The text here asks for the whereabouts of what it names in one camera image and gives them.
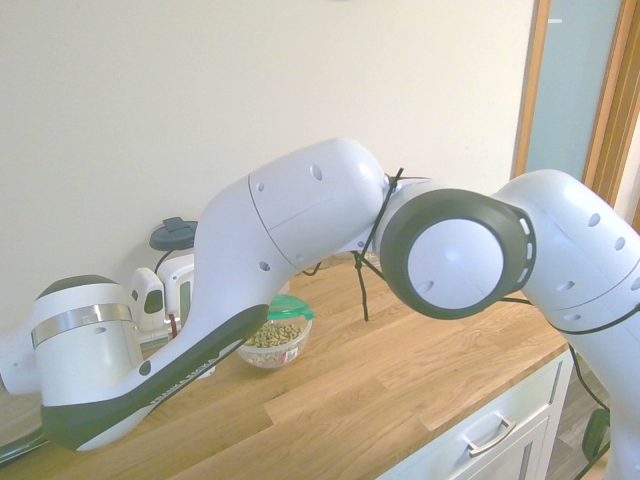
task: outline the dark floor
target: dark floor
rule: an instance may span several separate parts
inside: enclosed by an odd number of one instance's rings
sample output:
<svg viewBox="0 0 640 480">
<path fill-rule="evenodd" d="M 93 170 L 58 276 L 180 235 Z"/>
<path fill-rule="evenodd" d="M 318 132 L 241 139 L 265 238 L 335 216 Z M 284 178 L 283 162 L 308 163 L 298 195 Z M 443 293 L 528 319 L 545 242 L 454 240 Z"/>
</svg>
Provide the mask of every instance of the dark floor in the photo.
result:
<svg viewBox="0 0 640 480">
<path fill-rule="evenodd" d="M 609 395 L 583 361 L 580 362 L 580 370 L 591 390 L 608 403 Z M 587 466 L 589 462 L 582 453 L 582 437 L 591 412 L 598 407 L 580 384 L 574 368 L 553 445 L 547 480 L 573 480 Z"/>
</svg>

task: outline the silver metal ring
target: silver metal ring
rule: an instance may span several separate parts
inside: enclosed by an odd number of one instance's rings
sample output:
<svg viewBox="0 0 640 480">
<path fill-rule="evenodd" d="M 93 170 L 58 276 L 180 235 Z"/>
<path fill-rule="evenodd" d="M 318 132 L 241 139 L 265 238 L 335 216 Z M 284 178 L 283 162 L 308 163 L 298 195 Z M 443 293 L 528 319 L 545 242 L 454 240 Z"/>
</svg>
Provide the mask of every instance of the silver metal ring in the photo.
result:
<svg viewBox="0 0 640 480">
<path fill-rule="evenodd" d="M 69 310 L 39 323 L 36 328 L 31 331 L 31 342 L 35 349 L 42 342 L 59 333 L 84 325 L 91 325 L 92 323 L 109 322 L 112 320 L 132 322 L 131 310 L 129 310 L 128 306 L 120 303 L 105 303 Z"/>
</svg>

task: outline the white cabinet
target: white cabinet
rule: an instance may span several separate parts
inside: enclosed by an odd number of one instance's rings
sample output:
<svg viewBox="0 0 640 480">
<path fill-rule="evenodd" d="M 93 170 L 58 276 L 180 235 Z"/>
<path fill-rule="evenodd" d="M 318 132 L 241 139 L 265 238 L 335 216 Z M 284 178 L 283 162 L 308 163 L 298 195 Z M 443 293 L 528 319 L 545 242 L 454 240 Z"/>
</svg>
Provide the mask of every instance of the white cabinet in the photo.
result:
<svg viewBox="0 0 640 480">
<path fill-rule="evenodd" d="M 572 367 L 556 357 L 378 480 L 544 480 Z"/>
</svg>

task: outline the nuts in bowl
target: nuts in bowl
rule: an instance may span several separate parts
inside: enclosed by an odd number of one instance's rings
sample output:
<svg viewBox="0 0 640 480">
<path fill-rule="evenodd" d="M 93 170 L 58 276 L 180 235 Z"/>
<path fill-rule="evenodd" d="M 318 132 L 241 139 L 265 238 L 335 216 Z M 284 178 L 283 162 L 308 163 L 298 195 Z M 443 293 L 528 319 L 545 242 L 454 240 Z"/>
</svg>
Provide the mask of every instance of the nuts in bowl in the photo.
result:
<svg viewBox="0 0 640 480">
<path fill-rule="evenodd" d="M 306 347 L 313 316 L 309 305 L 302 300 L 278 295 L 269 307 L 267 323 L 237 352 L 256 367 L 283 367 L 298 358 Z"/>
</svg>

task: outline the wooden door frame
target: wooden door frame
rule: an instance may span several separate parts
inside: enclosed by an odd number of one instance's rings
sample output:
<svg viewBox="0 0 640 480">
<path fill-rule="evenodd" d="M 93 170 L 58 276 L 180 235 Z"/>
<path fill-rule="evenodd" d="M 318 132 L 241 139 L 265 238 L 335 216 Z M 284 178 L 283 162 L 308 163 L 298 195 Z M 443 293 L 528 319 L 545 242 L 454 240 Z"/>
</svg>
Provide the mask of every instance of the wooden door frame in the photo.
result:
<svg viewBox="0 0 640 480">
<path fill-rule="evenodd" d="M 625 0 L 600 95 L 582 181 L 614 205 L 640 111 L 640 7 Z M 527 168 L 551 0 L 537 0 L 529 42 L 513 176 Z"/>
<path fill-rule="evenodd" d="M 640 233 L 640 201 L 638 201 L 638 204 L 636 205 L 636 211 L 633 214 L 631 226 L 636 232 Z"/>
</svg>

